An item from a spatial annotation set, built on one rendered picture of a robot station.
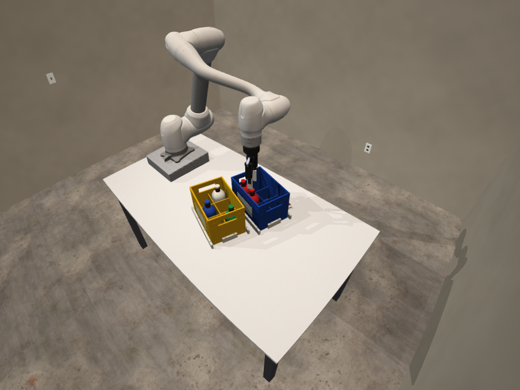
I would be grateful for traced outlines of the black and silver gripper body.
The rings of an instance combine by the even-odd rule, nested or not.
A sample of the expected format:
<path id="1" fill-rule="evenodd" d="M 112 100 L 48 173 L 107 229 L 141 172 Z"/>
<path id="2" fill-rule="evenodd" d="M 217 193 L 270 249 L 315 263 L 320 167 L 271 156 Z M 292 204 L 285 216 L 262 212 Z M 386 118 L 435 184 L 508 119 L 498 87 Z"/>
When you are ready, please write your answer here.
<path id="1" fill-rule="evenodd" d="M 258 147 L 254 147 L 254 148 L 248 148 L 248 147 L 243 146 L 243 152 L 245 154 L 247 154 L 247 159 L 250 158 L 250 163 L 253 162 L 253 157 L 255 156 L 253 154 L 259 153 L 259 148 L 260 148 L 260 145 Z"/>

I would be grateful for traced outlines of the cream white bottle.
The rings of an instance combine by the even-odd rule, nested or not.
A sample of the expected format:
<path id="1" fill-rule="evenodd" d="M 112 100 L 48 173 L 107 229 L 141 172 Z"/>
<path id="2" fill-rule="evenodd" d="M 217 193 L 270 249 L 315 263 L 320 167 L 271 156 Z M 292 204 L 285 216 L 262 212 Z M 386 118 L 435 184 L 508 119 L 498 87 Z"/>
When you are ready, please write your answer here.
<path id="1" fill-rule="evenodd" d="M 216 184 L 215 190 L 212 192 L 212 200 L 215 203 L 215 202 L 221 201 L 223 199 L 226 199 L 225 192 L 220 189 L 219 184 Z"/>

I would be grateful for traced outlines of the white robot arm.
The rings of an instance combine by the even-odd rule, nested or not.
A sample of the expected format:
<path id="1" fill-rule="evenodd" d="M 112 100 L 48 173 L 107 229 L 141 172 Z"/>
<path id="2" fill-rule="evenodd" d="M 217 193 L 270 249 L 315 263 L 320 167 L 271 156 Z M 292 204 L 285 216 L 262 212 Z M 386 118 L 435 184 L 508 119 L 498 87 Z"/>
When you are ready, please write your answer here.
<path id="1" fill-rule="evenodd" d="M 286 97 L 265 92 L 247 81 L 211 68 L 211 62 L 224 43 L 223 32 L 214 27 L 166 35 L 165 46 L 170 55 L 193 74 L 191 105 L 184 117 L 168 115 L 161 122 L 161 138 L 165 148 L 161 157 L 164 162 L 172 160 L 179 163 L 195 150 L 186 142 L 213 125 L 214 115 L 206 106 L 209 81 L 250 96 L 242 99 L 239 106 L 241 144 L 245 147 L 258 147 L 262 129 L 289 112 L 290 102 Z"/>

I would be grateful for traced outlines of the dark blue crate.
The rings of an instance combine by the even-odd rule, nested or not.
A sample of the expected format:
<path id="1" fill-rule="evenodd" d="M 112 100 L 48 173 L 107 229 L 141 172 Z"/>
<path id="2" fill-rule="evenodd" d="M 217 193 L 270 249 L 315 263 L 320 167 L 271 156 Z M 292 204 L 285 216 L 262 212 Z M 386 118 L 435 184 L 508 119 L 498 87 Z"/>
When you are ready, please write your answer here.
<path id="1" fill-rule="evenodd" d="M 264 169 L 257 170 L 257 181 L 253 181 L 255 194 L 259 196 L 257 204 L 240 186 L 239 179 L 232 186 L 232 191 L 245 207 L 245 213 L 260 229 L 266 229 L 268 224 L 281 218 L 287 218 L 290 192 L 271 177 Z"/>

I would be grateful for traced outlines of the blue bottle with grey label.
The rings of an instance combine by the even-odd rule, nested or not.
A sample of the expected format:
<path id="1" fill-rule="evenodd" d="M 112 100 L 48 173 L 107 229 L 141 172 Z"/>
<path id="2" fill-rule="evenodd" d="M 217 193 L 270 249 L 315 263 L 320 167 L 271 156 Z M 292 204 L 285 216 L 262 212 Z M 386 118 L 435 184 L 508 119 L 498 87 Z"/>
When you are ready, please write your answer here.
<path id="1" fill-rule="evenodd" d="M 204 201 L 205 205 L 203 206 L 203 211 L 207 218 L 213 217 L 217 215 L 216 209 L 213 205 L 210 204 L 210 201 L 207 199 Z"/>

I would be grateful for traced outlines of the brown crate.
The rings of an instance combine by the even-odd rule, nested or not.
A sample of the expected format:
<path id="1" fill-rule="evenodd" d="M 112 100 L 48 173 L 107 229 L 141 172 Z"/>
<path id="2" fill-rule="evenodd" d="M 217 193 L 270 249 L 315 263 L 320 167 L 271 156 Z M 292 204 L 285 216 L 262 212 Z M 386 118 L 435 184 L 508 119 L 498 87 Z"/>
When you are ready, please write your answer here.
<path id="1" fill-rule="evenodd" d="M 199 192 L 198 189 L 212 184 L 220 185 L 220 189 L 225 192 L 226 199 L 215 203 L 213 202 L 212 192 L 215 190 L 215 187 Z M 222 242 L 223 237 L 233 233 L 237 232 L 237 235 L 240 235 L 246 232 L 245 207 L 224 179 L 208 181 L 196 188 L 191 195 L 194 209 L 213 245 Z M 215 207 L 217 212 L 216 216 L 206 217 L 202 208 L 205 205 L 204 201 L 207 199 L 210 201 L 210 204 Z M 225 214 L 225 212 L 229 210 L 228 205 L 230 204 L 234 205 L 235 210 Z M 234 215 L 236 215 L 236 219 L 225 222 L 225 219 Z"/>

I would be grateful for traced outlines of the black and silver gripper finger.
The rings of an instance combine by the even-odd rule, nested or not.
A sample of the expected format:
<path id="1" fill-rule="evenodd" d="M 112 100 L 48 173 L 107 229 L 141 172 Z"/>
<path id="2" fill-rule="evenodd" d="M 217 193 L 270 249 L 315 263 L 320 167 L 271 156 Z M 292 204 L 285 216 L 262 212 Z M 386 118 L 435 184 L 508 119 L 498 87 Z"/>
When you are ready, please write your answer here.
<path id="1" fill-rule="evenodd" d="M 245 162 L 245 178 L 247 179 L 247 188 L 253 189 L 253 165 L 255 163 L 255 157 L 253 157 L 253 162 L 250 163 L 250 158 Z"/>
<path id="2" fill-rule="evenodd" d="M 258 166 L 258 154 L 255 155 L 255 163 L 253 165 L 253 174 L 252 174 L 252 178 L 253 178 L 253 181 L 257 181 L 257 168 Z"/>

